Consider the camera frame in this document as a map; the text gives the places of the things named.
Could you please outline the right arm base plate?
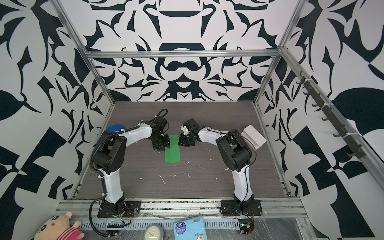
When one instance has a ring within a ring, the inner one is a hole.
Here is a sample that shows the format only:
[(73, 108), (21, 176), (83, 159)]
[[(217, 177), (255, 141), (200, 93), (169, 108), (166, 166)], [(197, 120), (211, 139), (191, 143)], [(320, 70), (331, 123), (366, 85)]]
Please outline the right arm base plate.
[(241, 203), (237, 200), (222, 200), (220, 213), (225, 216), (242, 216), (246, 215), (250, 217), (261, 216), (263, 211), (260, 200), (250, 198), (249, 200)]

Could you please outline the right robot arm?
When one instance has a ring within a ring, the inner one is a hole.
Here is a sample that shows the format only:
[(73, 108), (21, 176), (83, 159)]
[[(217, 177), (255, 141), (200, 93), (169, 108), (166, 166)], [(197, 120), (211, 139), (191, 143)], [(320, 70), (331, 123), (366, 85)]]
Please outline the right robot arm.
[(218, 147), (225, 165), (232, 171), (235, 203), (244, 210), (249, 208), (255, 200), (249, 175), (253, 153), (239, 131), (214, 130), (210, 126), (200, 126), (193, 118), (184, 122), (181, 130), (179, 146), (192, 147), (201, 142)]

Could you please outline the green square paper sheet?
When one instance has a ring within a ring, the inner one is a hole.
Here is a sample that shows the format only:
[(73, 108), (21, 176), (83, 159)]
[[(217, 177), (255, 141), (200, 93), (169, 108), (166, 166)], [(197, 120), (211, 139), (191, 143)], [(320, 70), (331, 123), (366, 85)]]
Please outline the green square paper sheet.
[(165, 150), (165, 163), (166, 164), (179, 163), (181, 161), (180, 146), (178, 145), (179, 136), (170, 135), (169, 138), (170, 138), (170, 147), (166, 148)]

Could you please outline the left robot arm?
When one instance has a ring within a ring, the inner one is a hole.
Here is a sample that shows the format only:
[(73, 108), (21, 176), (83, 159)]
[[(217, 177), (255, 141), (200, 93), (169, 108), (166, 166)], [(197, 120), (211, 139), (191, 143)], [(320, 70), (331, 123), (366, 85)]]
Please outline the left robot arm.
[(132, 128), (105, 130), (90, 157), (90, 168), (102, 179), (102, 207), (110, 215), (120, 214), (125, 207), (121, 188), (120, 168), (125, 160), (126, 148), (141, 140), (150, 140), (153, 149), (164, 151), (170, 148), (170, 137), (164, 129), (169, 125), (163, 116), (142, 121)]

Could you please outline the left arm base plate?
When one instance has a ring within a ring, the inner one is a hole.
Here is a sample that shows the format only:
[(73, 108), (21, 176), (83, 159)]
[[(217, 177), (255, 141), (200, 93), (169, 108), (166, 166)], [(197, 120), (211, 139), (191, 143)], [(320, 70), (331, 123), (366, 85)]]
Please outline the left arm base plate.
[(112, 218), (121, 216), (123, 218), (133, 217), (139, 214), (141, 210), (141, 201), (119, 201), (115, 204), (108, 201), (102, 201), (99, 208), (98, 218)]

